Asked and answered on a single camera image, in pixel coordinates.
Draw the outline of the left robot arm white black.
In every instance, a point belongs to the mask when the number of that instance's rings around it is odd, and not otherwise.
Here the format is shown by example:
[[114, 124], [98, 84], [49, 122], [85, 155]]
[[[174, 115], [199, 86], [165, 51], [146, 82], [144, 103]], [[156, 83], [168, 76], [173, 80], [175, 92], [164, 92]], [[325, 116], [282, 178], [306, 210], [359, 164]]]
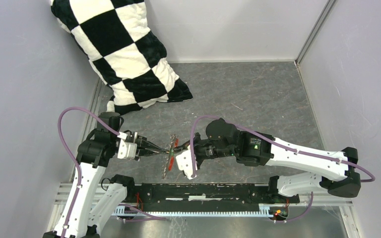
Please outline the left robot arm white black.
[[[82, 111], [95, 118], [97, 126], [79, 145], [77, 153], [69, 149], [62, 132], [62, 119], [69, 111]], [[140, 213], [147, 220], [157, 217], [144, 212], [144, 194], [132, 177], [114, 175], [109, 179], [103, 197], [93, 204], [97, 188], [112, 158], [135, 159], [156, 154], [167, 154], [167, 149], [147, 140], [136, 132], [121, 131], [124, 119], [114, 112], [99, 116], [81, 107], [65, 109], [58, 118], [58, 133], [62, 145], [71, 157], [75, 174], [72, 186], [55, 227], [44, 233], [45, 238], [98, 238], [115, 210], [126, 202], [128, 213]]]

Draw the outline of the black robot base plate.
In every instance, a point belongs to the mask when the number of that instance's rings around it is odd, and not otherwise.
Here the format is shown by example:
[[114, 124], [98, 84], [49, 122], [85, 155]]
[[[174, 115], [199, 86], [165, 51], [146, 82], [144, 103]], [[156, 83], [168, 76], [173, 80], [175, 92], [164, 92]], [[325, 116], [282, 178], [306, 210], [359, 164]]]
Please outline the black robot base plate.
[[145, 212], [250, 212], [260, 204], [297, 204], [300, 199], [255, 183], [142, 183], [127, 191], [124, 202]]

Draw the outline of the metal key holder red handle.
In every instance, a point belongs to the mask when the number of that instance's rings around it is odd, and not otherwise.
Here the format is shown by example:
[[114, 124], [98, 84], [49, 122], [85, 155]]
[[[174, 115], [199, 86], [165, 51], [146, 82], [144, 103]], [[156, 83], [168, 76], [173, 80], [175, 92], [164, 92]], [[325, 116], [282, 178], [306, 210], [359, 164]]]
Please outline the metal key holder red handle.
[[[170, 141], [169, 150], [173, 150], [173, 148], [178, 146], [179, 138], [176, 134], [173, 134], [171, 135], [170, 140], [171, 141]], [[162, 172], [162, 179], [166, 179], [167, 173], [171, 171], [174, 164], [174, 157], [175, 157], [174, 155], [170, 156], [169, 154], [167, 154], [166, 163]]]

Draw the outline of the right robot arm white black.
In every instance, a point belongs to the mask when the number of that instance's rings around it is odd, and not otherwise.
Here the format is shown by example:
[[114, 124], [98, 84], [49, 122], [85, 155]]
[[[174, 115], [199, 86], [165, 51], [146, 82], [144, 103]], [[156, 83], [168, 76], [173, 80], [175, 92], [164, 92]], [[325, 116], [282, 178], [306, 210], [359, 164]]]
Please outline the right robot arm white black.
[[324, 151], [288, 143], [269, 134], [244, 129], [222, 118], [210, 122], [201, 139], [192, 140], [175, 155], [178, 169], [188, 179], [205, 160], [235, 157], [237, 163], [249, 167], [279, 166], [301, 170], [292, 176], [272, 176], [267, 197], [280, 202], [300, 193], [327, 192], [330, 195], [354, 198], [361, 189], [360, 174], [355, 171], [358, 151], [346, 147], [341, 151]]

